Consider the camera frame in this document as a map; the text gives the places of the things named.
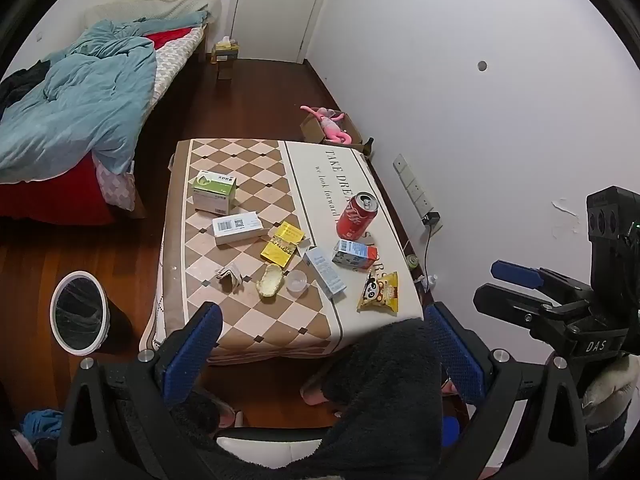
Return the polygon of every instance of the coca-cola can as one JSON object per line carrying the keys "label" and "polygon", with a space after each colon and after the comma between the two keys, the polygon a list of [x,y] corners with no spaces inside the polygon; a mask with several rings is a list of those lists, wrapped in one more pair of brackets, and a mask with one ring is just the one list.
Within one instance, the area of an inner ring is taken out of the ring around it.
{"label": "coca-cola can", "polygon": [[335,225],[335,230],[343,240],[357,240],[364,234],[377,214],[376,197],[371,193],[358,193],[347,202],[347,207]]}

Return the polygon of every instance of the door frame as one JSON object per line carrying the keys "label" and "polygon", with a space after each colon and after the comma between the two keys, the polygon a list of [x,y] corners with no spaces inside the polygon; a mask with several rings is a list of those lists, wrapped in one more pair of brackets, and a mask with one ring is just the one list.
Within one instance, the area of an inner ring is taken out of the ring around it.
{"label": "door frame", "polygon": [[[306,31],[304,38],[302,39],[302,44],[300,45],[300,51],[298,52],[298,59],[296,60],[297,63],[302,63],[305,60],[306,51],[309,47],[309,42],[311,41],[314,29],[316,28],[318,15],[320,14],[320,9],[322,8],[323,2],[324,0],[315,0],[314,2],[313,9],[311,10],[311,15],[309,16],[309,21],[306,24]],[[236,18],[237,7],[238,0],[229,0],[229,9],[226,14],[225,36],[231,37],[231,31],[233,29],[234,20]]]}

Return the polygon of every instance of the blue blanket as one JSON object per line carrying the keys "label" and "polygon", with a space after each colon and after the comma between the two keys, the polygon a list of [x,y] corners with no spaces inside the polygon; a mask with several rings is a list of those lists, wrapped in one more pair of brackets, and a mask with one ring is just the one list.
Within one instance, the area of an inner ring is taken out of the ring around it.
{"label": "blue blanket", "polygon": [[45,80],[0,121],[0,184],[58,176],[90,151],[112,173],[126,171],[156,79],[153,43],[141,36],[205,18],[193,12],[174,20],[103,20],[49,56]]}

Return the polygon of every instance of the table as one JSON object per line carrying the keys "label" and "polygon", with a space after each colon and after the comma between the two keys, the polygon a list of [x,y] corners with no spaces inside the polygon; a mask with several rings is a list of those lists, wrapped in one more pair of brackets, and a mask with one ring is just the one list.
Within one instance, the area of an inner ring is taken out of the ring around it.
{"label": "table", "polygon": [[[255,283],[266,261],[260,257],[269,237],[216,245],[209,212],[197,211],[190,182],[198,171],[237,179],[232,214],[256,211],[265,227],[287,221],[306,233],[303,247],[285,271],[302,270],[310,286],[293,296],[283,285],[274,298],[260,298]],[[335,222],[349,197],[373,193],[380,211],[365,241],[375,243],[383,272],[398,272],[399,312],[357,312],[367,272],[335,266],[347,285],[329,300],[319,289],[315,271],[302,261],[306,248],[319,246],[328,258],[338,241]],[[235,263],[245,276],[235,292],[215,272]],[[193,139],[179,142],[174,157],[158,268],[154,308],[140,349],[158,348],[183,327],[204,301],[219,304],[223,331],[210,364],[234,364],[284,355],[311,358],[332,354],[364,333],[388,323],[422,317],[412,277],[386,205],[362,154],[348,148],[260,139]]]}

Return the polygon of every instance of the yellow packet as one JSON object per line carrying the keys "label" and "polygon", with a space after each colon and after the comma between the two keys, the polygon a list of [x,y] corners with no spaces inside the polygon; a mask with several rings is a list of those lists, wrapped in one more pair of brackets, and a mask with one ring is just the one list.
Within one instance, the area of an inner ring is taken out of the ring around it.
{"label": "yellow packet", "polygon": [[358,312],[370,308],[388,308],[398,313],[398,273],[377,275],[369,273],[362,295],[358,300]]}
{"label": "yellow packet", "polygon": [[260,256],[284,268],[304,237],[305,234],[300,229],[288,222],[283,222]]}

